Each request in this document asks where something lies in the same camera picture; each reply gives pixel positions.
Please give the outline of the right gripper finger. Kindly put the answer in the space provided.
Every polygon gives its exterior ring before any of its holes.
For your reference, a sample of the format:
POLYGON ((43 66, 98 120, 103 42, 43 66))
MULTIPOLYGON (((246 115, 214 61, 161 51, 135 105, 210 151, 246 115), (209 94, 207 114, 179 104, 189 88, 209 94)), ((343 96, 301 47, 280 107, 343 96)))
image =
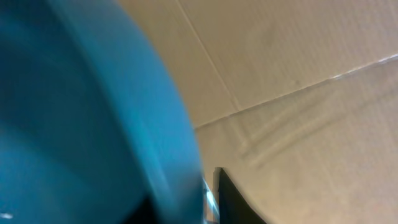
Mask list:
POLYGON ((247 203, 224 168, 215 169, 213 183, 216 188, 220 224, 267 224, 247 203))

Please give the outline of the large blue plate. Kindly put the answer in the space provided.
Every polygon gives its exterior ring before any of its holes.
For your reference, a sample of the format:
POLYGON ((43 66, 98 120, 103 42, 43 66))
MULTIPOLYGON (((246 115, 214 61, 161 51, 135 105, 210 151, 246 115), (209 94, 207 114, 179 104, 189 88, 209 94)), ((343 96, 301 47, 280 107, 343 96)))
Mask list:
POLYGON ((116 1, 1 1, 2 223, 202 223, 201 165, 116 1))

